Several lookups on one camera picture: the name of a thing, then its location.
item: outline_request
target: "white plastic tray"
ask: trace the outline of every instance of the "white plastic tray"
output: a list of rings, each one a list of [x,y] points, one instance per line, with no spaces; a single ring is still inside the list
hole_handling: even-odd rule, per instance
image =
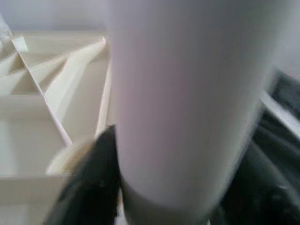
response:
[[[107,127],[111,74],[100,33],[0,41],[0,224],[41,224],[68,174],[53,157]]]

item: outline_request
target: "white cylinder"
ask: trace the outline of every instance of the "white cylinder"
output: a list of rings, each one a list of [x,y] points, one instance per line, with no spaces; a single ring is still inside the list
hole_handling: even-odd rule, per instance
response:
[[[255,121],[287,4],[107,1],[133,224],[193,224],[217,204]]]

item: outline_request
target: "white wall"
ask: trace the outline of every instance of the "white wall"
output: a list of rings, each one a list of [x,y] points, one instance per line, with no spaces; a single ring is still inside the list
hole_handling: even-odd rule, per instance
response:
[[[12,30],[103,30],[102,0],[0,0]]]
[[[12,30],[103,30],[104,0],[0,0],[0,12]],[[287,74],[300,74],[300,1],[291,21],[276,66]]]

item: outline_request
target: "white plastic container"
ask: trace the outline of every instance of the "white plastic container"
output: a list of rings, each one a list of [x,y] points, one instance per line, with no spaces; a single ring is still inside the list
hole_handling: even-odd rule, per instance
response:
[[[101,33],[1,39],[0,224],[43,222],[68,177],[46,174],[53,158],[106,128],[108,66]]]

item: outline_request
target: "white tube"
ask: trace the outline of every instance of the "white tube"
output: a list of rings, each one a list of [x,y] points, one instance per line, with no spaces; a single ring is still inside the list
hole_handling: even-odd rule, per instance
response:
[[[107,6],[127,218],[193,224],[233,175],[288,1]]]

